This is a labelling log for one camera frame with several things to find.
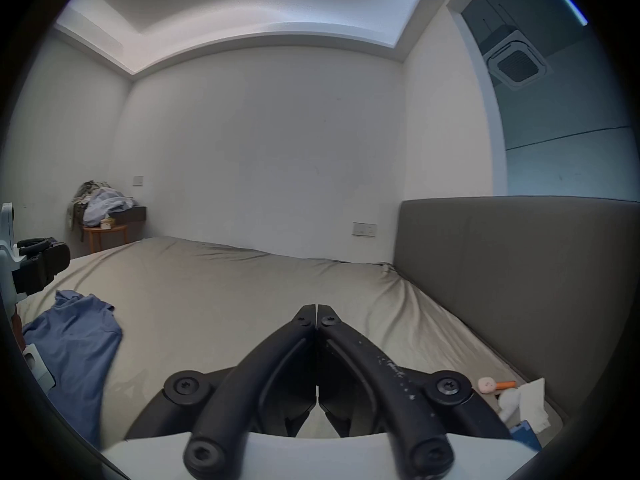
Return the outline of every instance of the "gray upholstered headboard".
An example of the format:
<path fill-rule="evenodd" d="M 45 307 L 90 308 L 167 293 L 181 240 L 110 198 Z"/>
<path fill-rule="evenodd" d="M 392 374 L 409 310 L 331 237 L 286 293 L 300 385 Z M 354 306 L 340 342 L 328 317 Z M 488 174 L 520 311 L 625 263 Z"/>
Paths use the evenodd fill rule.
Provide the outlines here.
<path fill-rule="evenodd" d="M 405 201 L 395 266 L 571 416 L 620 338 L 640 204 L 507 196 Z"/>

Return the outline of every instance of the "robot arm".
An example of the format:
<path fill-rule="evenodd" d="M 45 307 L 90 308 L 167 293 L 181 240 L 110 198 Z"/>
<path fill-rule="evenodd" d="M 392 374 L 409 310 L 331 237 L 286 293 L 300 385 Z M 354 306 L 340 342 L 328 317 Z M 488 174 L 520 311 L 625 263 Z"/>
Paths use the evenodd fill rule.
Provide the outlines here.
<path fill-rule="evenodd" d="M 291 439 L 316 401 L 348 439 Z M 506 478 L 535 455 L 466 377 L 398 367 L 324 305 L 304 306 L 235 368 L 171 375 L 125 439 L 106 456 L 141 478 L 284 478 L 311 462 L 334 479 Z"/>
<path fill-rule="evenodd" d="M 0 291 L 4 311 L 11 319 L 15 305 L 41 291 L 68 267 L 69 247 L 53 238 L 13 242 L 13 207 L 4 203 L 0 212 Z"/>

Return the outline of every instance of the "wall socket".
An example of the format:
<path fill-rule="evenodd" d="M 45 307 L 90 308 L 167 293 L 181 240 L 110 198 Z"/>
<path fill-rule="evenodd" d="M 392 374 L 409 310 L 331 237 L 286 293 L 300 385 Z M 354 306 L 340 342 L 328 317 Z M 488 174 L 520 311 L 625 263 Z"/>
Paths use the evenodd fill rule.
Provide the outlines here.
<path fill-rule="evenodd" d="M 363 222 L 354 222 L 352 235 L 354 236 L 368 236 L 374 238 L 376 231 L 378 230 L 377 224 L 365 224 Z"/>

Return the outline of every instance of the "recessed ceiling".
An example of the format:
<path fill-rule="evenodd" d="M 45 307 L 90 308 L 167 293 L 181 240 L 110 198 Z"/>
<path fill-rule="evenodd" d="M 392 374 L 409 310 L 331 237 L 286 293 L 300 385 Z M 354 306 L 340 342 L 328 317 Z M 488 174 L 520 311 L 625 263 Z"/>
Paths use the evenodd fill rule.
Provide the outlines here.
<path fill-rule="evenodd" d="M 207 45 L 259 36 L 345 38 L 393 49 L 419 1 L 71 0 L 55 27 L 136 74 Z"/>

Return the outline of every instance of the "ceiling air conditioner vent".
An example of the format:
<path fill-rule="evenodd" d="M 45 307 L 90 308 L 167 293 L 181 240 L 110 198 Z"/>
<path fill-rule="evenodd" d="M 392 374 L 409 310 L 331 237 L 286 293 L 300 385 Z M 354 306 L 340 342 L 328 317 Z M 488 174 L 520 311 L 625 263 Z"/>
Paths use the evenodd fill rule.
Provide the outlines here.
<path fill-rule="evenodd" d="M 480 44 L 480 52 L 489 73 L 514 91 L 552 73 L 540 52 L 515 27 L 496 29 Z"/>

